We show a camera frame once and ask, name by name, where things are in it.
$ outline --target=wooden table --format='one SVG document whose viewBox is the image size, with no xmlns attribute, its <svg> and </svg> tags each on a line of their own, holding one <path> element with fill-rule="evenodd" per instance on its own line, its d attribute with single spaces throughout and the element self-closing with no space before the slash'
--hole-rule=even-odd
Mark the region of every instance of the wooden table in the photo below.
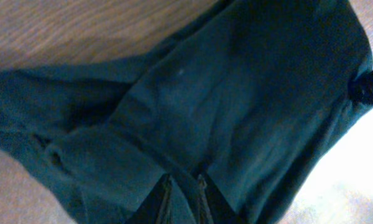
<svg viewBox="0 0 373 224">
<path fill-rule="evenodd" d="M 216 1 L 1 0 L 0 70 L 101 62 L 141 54 L 191 22 Z M 351 2 L 373 50 L 373 0 Z M 312 175 L 309 183 L 325 179 L 326 175 Z M 364 209 L 370 199 L 365 192 L 343 197 L 348 192 L 348 185 L 343 189 L 340 185 L 331 186 L 322 192 L 324 195 L 299 194 L 280 223 L 359 223 L 354 218 L 369 214 Z M 317 203 L 314 203 L 316 206 L 301 203 L 308 197 L 333 200 L 322 203 L 320 208 Z M 356 216 L 350 215 L 349 221 L 342 219 L 343 214 L 351 213 L 351 209 Z M 1 223 L 73 222 L 50 192 L 0 151 Z"/>
</svg>

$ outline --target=crumpled garment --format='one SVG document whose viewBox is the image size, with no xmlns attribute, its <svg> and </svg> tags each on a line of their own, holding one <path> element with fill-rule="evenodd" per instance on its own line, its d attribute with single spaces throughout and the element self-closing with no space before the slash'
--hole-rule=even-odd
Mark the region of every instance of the crumpled garment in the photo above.
<svg viewBox="0 0 373 224">
<path fill-rule="evenodd" d="M 275 223 L 372 107 L 345 0 L 221 1 L 149 53 L 0 72 L 0 149 L 78 223 L 125 223 L 164 174 L 174 223 L 197 223 L 207 174 L 248 223 Z"/>
</svg>

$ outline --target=brown wood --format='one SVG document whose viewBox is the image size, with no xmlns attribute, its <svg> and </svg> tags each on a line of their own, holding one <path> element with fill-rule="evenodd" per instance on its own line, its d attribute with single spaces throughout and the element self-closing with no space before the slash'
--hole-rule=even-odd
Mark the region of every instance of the brown wood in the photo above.
<svg viewBox="0 0 373 224">
<path fill-rule="evenodd" d="M 0 70 L 101 62 L 141 54 L 197 18 L 216 1 L 1 0 Z M 373 49 L 373 0 L 351 2 Z M 364 194 L 344 197 L 345 192 L 345 188 L 339 187 L 322 191 L 323 197 L 334 198 L 321 204 L 322 208 L 297 203 L 307 197 L 299 196 L 300 200 L 281 223 L 345 223 L 338 217 L 352 208 L 360 217 L 373 216 L 368 212 L 373 211 L 373 203 Z M 2 223 L 72 221 L 50 192 L 0 151 Z"/>
</svg>

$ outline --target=cloth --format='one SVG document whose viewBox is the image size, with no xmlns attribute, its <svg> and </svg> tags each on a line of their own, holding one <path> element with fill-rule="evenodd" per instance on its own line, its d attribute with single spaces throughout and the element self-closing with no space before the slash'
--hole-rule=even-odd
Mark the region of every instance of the cloth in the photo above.
<svg viewBox="0 0 373 224">
<path fill-rule="evenodd" d="M 172 221 L 196 223 L 205 173 L 248 223 L 275 223 L 371 106 L 345 0 L 221 1 L 149 53 L 0 72 L 0 149 L 78 223 L 124 223 L 164 174 Z"/>
</svg>

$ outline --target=wooden floor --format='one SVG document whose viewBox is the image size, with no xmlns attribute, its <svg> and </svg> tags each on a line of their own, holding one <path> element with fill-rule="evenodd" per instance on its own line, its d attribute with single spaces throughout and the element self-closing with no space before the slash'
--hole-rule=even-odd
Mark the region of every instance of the wooden floor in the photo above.
<svg viewBox="0 0 373 224">
<path fill-rule="evenodd" d="M 216 1 L 1 0 L 0 70 L 144 53 Z M 373 0 L 351 3 L 373 50 Z M 0 151 L 2 223 L 73 222 L 47 190 Z M 280 223 L 373 224 L 373 111 L 320 161 Z"/>
</svg>

